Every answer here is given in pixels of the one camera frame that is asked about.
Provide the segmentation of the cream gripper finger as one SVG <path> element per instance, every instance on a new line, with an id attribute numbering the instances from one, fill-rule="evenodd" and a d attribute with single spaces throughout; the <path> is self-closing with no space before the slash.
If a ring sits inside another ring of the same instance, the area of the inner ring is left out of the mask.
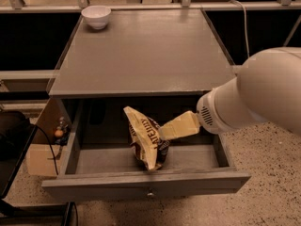
<path id="1" fill-rule="evenodd" d="M 197 114 L 192 111 L 186 111 L 161 126 L 158 133 L 160 139 L 171 140 L 195 135 L 199 132 L 199 128 L 200 123 Z"/>

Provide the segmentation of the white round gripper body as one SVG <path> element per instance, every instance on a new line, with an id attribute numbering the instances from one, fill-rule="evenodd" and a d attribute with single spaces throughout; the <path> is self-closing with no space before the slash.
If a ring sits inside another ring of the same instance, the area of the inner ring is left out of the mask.
<path id="1" fill-rule="evenodd" d="M 200 125 L 211 134 L 228 132 L 228 126 L 220 117 L 215 106 L 216 89 L 203 95 L 197 102 L 197 115 Z"/>

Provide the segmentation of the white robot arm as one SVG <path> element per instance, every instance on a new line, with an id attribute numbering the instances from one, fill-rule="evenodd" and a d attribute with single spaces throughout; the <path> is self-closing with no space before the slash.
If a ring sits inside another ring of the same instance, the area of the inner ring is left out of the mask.
<path id="1" fill-rule="evenodd" d="M 301 135 L 301 48 L 258 52 L 228 83 L 203 95 L 195 113 L 185 112 L 159 129 L 160 138 L 212 134 L 270 121 Z"/>

